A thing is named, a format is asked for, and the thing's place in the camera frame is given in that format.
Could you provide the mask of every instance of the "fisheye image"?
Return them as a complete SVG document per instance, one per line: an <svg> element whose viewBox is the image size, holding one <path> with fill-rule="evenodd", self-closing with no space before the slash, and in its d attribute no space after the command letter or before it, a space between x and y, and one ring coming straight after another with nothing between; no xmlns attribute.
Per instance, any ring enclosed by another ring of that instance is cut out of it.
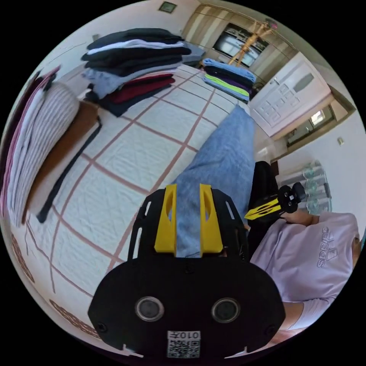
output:
<svg viewBox="0 0 366 366"><path fill-rule="evenodd" d="M57 327L122 364L242 364L333 306L366 132L319 52L222 0L136 2L55 46L6 121L0 224Z"/></svg>

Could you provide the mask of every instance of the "adidas logo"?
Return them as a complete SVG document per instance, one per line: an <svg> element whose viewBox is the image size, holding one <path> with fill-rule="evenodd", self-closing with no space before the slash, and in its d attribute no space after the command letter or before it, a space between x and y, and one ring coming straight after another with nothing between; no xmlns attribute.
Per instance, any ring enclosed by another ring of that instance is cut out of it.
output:
<svg viewBox="0 0 366 366"><path fill-rule="evenodd" d="M323 235L320 244L320 253L317 267L324 267L328 260L331 260L338 256L337 249L332 246L334 241L333 234L329 231L329 228L323 228Z"/></svg>

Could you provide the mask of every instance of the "white quilted bedspread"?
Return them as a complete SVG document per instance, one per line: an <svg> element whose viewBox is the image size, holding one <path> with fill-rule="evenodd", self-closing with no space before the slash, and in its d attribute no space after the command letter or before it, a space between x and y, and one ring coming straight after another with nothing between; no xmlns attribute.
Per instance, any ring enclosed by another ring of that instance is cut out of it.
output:
<svg viewBox="0 0 366 366"><path fill-rule="evenodd" d="M37 292L74 326L96 336L87 316L104 275L127 259L145 197L169 184L238 100L182 66L175 83L103 127L78 159L42 225L27 215L13 250Z"/></svg>

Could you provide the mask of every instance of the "pink grid pattern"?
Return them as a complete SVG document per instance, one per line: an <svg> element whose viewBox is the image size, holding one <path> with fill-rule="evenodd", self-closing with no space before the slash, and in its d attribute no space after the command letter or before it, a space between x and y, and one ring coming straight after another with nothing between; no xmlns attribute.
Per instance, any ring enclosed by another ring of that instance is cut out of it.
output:
<svg viewBox="0 0 366 366"><path fill-rule="evenodd" d="M59 228L60 225L63 225L64 227L66 227L73 235L75 235L78 239L80 239L81 241L83 241L84 243L88 244L89 246L91 246L92 248L94 248L96 251L98 251L99 253L103 254L104 256L106 256L107 258L110 259L110 263L109 266L107 268L107 272L109 272L117 263L122 263L123 260L119 258L119 255L121 253L121 250L123 248L123 246L126 243L126 240L131 232L132 229L132 225L134 223L135 217L137 212L135 213L135 215L131 218L131 221L129 222L129 225L127 227L127 229L124 231L120 242L117 246L117 249L115 250L114 253L109 253L108 251L106 251L105 249L101 248L100 246L98 246L97 244L91 242L89 239L87 239L86 237L84 237L80 232L78 232L69 222L67 222L63 215L65 213L65 210L70 202L70 200L72 199L73 193L75 192L76 188L78 187L79 183L82 181L83 177L87 174L87 172L89 171L89 169L91 167L95 167L98 171L100 171L101 173L107 175L108 177L115 179L116 181L118 181L119 183L126 185L127 187L129 187L132 190L135 190L145 196L149 195L150 193L154 192L155 190L157 190L160 185L162 184L162 182L164 181L165 177L167 176L167 174L170 172L171 168L174 166L174 164L177 162L177 160L180 158L180 156L182 155L183 151L185 149L188 149L190 151L193 152L197 152L197 149L190 146L189 145L189 140L191 139L194 131L196 130L196 127L198 126L200 120L204 120L210 124L212 124L214 127L217 127L217 123L210 121L208 118L204 117L203 114L205 113L207 107L209 106L209 104L213 104L215 105L217 108L219 108L220 110L222 110L224 113L228 113L227 110L223 109L220 105L212 103L212 97L214 96L215 92L217 91L214 88L211 88L210 86L208 86L207 84L204 84L203 82L200 82L200 79L197 79L198 75L201 73L201 71L197 71L196 69L190 68L190 67L186 67L183 66L183 72L181 74L179 74L179 76L176 77L176 83L175 85L173 85L169 90L165 91L165 93L162 93L161 96L156 96L154 97L154 101L143 111L141 111L135 118L131 119L128 118L126 116L122 116L121 118L126 120L128 122L128 124L119 132L117 133L115 136L113 136L110 141L105 144L105 146L99 151L98 154L96 154L93 157L90 157L86 154L82 155L82 158L85 159L88 164L85 167L85 169L83 170L83 172L79 175L78 179L76 180L76 182L74 183L72 189L70 190L67 198L64 200L63 206L61 208L60 211L57 210L57 208L53 205L52 206L52 210L54 211L54 213L57 216L57 224L56 224L56 228L54 230L53 233L53 238L52 238L52 244L51 244L51 254L47 255L41 248L40 246L37 244L37 239L36 239L36 235L34 234L34 231L31 227L30 224L30 219L29 216L27 216L26 219L26 233L25 233L25 238L27 236L27 234L29 234L31 240L33 241L33 244L35 246L35 248L37 249L37 251L39 253L41 253L48 261L50 264L50 277L51 277L51 282L52 282L52 290L54 293L56 293L55 290L55 284L54 284L54 280L53 280L53 272L57 272L60 276L62 276L68 283L70 283L71 285L73 285L75 288L77 288L79 291L85 293L86 295L88 295L89 297L92 297L92 294L90 294L89 292L85 291L84 289L82 289L80 286L78 286L74 281L72 281L71 279L69 279L64 273L62 273L62 271L60 269L58 269L54 263L53 263L53 257L54 257L54 252L55 252L55 245L57 242L57 235L59 232ZM179 82L181 78L181 75L185 76L186 78ZM206 92L208 92L209 97L208 99L203 98L200 95L195 94L194 92L191 92L189 90L187 90L187 88L183 88L184 84L191 82L195 85L199 85L201 88L204 88ZM184 90L185 93L191 94L193 95L195 98L200 98L204 101L204 107L202 108L200 113L191 111L189 108L180 106L178 104L175 104L174 102L171 101L167 101L166 98L171 95L172 92L174 92L174 90ZM225 95L221 95L222 98L224 98L226 100L226 102L229 102L232 107L234 107L235 102L233 102L233 100L229 100L228 98L225 98ZM173 138L169 135L166 135L162 132L156 131L148 126L145 126L144 124L138 122L139 118L144 115L145 113L147 113L154 105L156 105L159 101L164 100L165 103L168 103L170 105L175 106L176 108L179 108L183 111L186 111L194 116L196 116L196 121L194 123L194 125L192 126L192 128L190 129L187 137L184 139L184 141L179 141L176 138ZM166 169L164 170L163 174L158 178L158 180L155 182L154 186L150 189L147 190L143 187L139 187L129 181L127 181L124 178L119 177L118 175L116 175L114 172L106 169L104 166L102 166L100 163L97 162L97 159L123 134L125 133L129 128L131 128L132 125L137 125L153 134L156 134L160 137L163 137L164 139L167 139L169 141L172 141L176 144L178 144L180 146L178 152L175 154L175 156L173 157L173 159L171 160L171 162L168 164L168 166L166 167ZM26 248L27 248L27 252L28 252L28 244L27 241L25 240L26 243Z"/></svg>

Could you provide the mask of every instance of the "person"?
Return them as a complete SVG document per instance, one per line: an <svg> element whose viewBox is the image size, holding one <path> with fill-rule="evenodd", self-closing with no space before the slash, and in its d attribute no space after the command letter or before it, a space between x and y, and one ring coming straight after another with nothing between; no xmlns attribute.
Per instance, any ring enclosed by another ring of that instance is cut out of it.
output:
<svg viewBox="0 0 366 366"><path fill-rule="evenodd" d="M270 165L257 162L249 209L277 192ZM360 256L355 216L317 216L299 209L274 221L248 221L248 226L250 262L271 276L284 304L286 318L280 330L310 326L340 293Z"/></svg>

